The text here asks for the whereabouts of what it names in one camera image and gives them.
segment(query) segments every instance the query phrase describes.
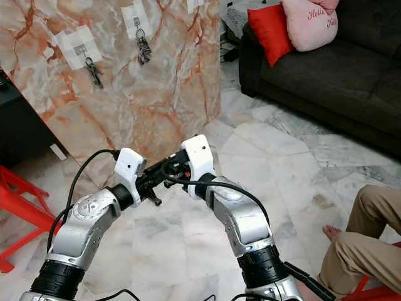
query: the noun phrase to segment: person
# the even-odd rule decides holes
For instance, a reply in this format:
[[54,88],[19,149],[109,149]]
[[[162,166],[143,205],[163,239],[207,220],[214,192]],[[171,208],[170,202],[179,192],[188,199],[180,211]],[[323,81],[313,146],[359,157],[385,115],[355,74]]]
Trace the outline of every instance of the person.
[[[326,225],[331,241],[318,281],[337,300],[352,293],[364,275],[401,294],[401,248],[378,240],[389,224],[401,235],[401,191],[367,185],[359,190],[345,231]],[[305,301],[320,300],[304,285]]]

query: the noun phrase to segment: robotic arm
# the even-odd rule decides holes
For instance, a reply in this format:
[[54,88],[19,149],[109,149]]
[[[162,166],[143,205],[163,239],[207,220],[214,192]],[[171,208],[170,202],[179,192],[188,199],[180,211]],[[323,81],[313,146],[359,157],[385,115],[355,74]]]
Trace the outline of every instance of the robotic arm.
[[224,225],[231,248],[242,269],[246,293],[276,300],[303,301],[294,277],[305,282],[323,300],[335,297],[305,272],[279,259],[267,215],[250,197],[225,177],[216,177],[212,153],[203,135],[181,145],[181,150],[144,169],[146,159],[122,149],[115,173],[118,184],[79,199],[69,220],[60,228],[39,276],[20,301],[73,300],[104,232],[129,206],[144,199],[157,206],[153,188],[184,184],[192,198],[201,198]]

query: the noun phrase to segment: red stool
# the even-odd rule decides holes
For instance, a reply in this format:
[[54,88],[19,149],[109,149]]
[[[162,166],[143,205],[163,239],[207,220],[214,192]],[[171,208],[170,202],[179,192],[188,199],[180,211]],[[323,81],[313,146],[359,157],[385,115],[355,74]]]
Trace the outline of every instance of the red stool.
[[[401,242],[395,243],[394,245],[401,248]],[[355,291],[343,298],[343,301],[401,301],[401,295],[397,294],[385,285],[372,288],[370,290],[363,290],[368,281],[369,277],[364,276]]]
[[[36,196],[43,209],[21,196],[22,193]],[[0,209],[9,211],[38,227],[0,254],[0,272],[8,273],[14,268],[14,265],[6,261],[7,257],[43,232],[50,231],[55,217],[44,201],[44,197],[48,196],[46,191],[37,188],[0,165]]]

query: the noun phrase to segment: dark gray sofa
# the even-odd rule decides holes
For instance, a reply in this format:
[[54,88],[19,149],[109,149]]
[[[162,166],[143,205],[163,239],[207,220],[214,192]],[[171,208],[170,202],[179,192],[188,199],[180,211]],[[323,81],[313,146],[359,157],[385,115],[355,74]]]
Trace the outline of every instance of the dark gray sofa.
[[284,103],[401,157],[401,1],[340,0],[338,34],[270,68],[247,24],[242,92]]

